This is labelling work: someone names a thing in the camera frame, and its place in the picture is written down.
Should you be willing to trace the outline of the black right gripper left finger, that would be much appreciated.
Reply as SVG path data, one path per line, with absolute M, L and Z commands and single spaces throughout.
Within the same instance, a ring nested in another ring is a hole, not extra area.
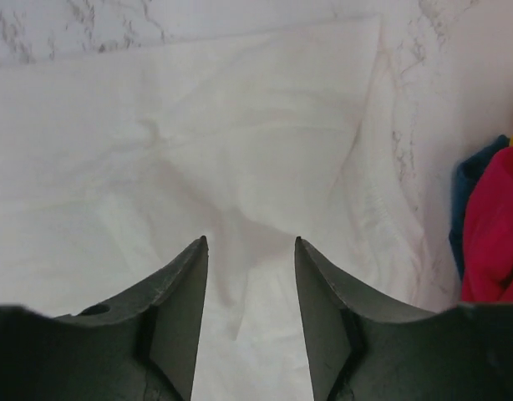
M 0 400 L 188 400 L 208 246 L 77 315 L 0 306 Z

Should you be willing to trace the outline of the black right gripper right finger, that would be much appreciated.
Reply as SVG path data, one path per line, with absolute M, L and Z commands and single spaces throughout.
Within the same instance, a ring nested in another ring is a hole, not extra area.
M 513 303 L 434 313 L 398 301 L 295 242 L 316 400 L 513 400 Z

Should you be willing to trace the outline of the white t shirt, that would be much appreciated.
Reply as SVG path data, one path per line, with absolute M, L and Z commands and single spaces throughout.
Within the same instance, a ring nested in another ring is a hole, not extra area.
M 399 183 L 398 94 L 377 17 L 0 69 L 0 303 L 75 313 L 206 236 L 193 399 L 310 399 L 297 237 L 457 298 Z

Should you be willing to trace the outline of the red folded t shirt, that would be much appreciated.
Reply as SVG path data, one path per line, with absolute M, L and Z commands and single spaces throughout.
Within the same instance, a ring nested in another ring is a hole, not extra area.
M 513 146 L 497 152 L 465 211 L 465 302 L 513 302 Z

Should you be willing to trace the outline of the blue folded t shirt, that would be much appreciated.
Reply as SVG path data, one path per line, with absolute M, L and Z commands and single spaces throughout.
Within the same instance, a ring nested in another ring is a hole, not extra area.
M 506 135 L 499 135 L 489 145 L 463 160 L 454 171 L 451 187 L 449 242 L 460 280 L 463 280 L 465 274 L 463 238 L 466 206 L 491 159 L 497 152 L 509 145 L 510 138 Z

